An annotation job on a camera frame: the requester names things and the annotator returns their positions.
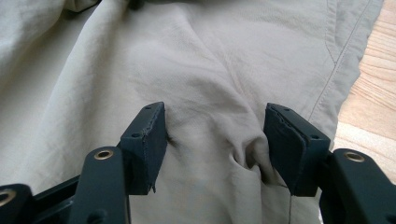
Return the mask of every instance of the black plastic part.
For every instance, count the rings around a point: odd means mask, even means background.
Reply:
[[[74,202],[78,179],[79,176],[76,176],[37,194],[34,197],[36,215],[33,223],[66,223]]]
[[[130,223],[122,160],[117,147],[87,155],[68,223]]]
[[[119,147],[125,153],[125,169],[130,195],[155,192],[155,181],[166,151],[165,109],[163,102],[145,106],[122,135]]]
[[[30,223],[35,214],[32,191],[26,185],[0,187],[0,223]]]
[[[355,150],[337,149],[330,171],[346,210],[345,220],[336,223],[396,223],[396,187],[373,159]]]
[[[282,176],[291,195],[316,195],[315,171],[325,161],[330,139],[293,110],[268,104],[264,132],[272,165]]]

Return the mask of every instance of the wooden floor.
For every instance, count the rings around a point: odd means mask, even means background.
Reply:
[[[371,156],[396,184],[396,0],[385,0],[339,115],[334,148]]]

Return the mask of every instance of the beige fabric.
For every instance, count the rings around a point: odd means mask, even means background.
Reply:
[[[131,197],[134,223],[318,222],[316,199],[276,182],[265,105],[333,138],[380,0],[0,4],[1,185],[78,175],[164,101],[171,141],[158,192]]]

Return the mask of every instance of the metal ring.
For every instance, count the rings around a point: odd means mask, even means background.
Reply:
[[[112,150],[104,149],[104,150],[96,152],[94,157],[97,160],[102,161],[102,160],[106,160],[106,159],[112,157],[113,154],[114,154],[114,152]]]
[[[355,152],[346,152],[344,156],[350,161],[364,162],[364,157]]]
[[[6,195],[6,198],[0,200],[0,207],[11,202],[15,196],[17,196],[17,191],[13,189],[3,189],[0,190],[0,196]]]

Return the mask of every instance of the stitching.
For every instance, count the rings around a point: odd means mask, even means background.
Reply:
[[[349,36],[341,54],[340,57],[341,60],[338,60],[338,63],[336,64],[336,66],[334,67],[334,69],[332,70],[332,74],[330,75],[329,79],[326,82],[325,88],[323,89],[322,93],[320,94],[319,98],[317,99],[317,102],[314,105],[314,108],[311,112],[311,115],[309,116],[309,121],[312,121],[315,117],[315,115],[317,114],[316,112],[318,111],[318,108],[323,104],[324,99],[326,98],[327,94],[329,93],[330,88],[332,87],[333,84],[333,78],[335,77],[335,75],[338,73],[338,69],[340,68],[341,64],[344,62],[345,59],[345,55],[347,54],[348,50],[349,50],[349,45],[350,43],[353,41],[353,37],[355,36],[356,32],[357,32],[357,28],[359,26],[359,24],[361,23],[361,18],[362,16],[365,14],[367,7],[369,5],[371,5],[371,3],[373,2],[373,0],[369,0],[367,2],[367,5],[364,7],[363,12],[359,15],[358,21],[355,23],[355,26],[353,27],[352,33]]]
[[[327,44],[328,32],[329,32],[329,0],[326,0],[326,30],[324,32],[324,45],[326,46],[327,51],[329,51],[330,57],[332,58],[332,62],[336,64],[334,57],[332,56],[332,52]]]

